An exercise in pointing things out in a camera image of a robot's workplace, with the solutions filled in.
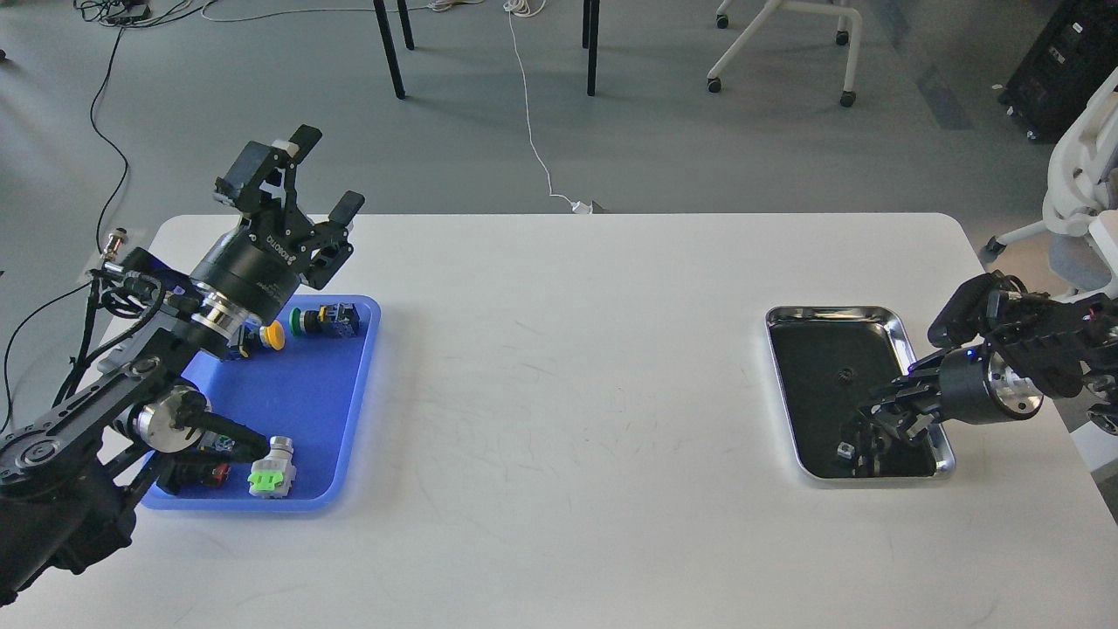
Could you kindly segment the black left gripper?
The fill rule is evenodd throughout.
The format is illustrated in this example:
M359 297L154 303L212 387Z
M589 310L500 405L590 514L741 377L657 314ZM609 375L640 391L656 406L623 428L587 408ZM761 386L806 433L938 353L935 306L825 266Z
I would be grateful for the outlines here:
M234 331L246 320L267 325L300 284L322 289L353 247L349 227L366 197L347 190L322 223L297 206L297 166L323 133L300 125L288 141L248 142L226 177L216 180L218 202L235 207L240 222L222 236L191 271L201 306L192 320Z

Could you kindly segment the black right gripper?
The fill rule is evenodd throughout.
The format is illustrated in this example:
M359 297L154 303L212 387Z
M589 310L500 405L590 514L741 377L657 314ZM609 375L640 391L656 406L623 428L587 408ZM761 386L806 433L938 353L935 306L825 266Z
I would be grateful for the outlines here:
M958 419L994 425L1033 418L1045 394L991 349L942 349L911 363L904 375L871 391L839 427L842 463L875 463L875 477L918 474L918 451L892 438L921 438Z

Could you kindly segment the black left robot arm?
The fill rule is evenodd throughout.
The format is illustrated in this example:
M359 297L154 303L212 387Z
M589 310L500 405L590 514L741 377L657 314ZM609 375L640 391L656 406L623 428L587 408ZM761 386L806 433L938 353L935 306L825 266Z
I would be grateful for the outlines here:
M3 604L48 568L80 574L127 547L139 502L176 463L252 463L267 438L216 414L184 379L196 354L226 355L246 323L267 326L297 290L322 289L353 252L350 223L364 202L349 191L320 223L297 206L297 166L322 132L252 141L214 196L241 216L190 273L136 247L108 244L91 271L89 309L127 309L132 325L80 350L53 409L3 428Z

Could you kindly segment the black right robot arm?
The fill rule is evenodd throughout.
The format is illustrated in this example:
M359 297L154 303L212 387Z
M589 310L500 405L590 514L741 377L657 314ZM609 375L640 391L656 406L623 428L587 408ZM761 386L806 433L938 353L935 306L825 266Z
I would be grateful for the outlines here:
M934 353L871 390L843 423L831 461L843 477L882 475L934 425L1018 422L1084 390L1098 398L1087 416L1115 427L1115 299L1102 292L1055 301L1017 276L982 273L955 290L928 340Z

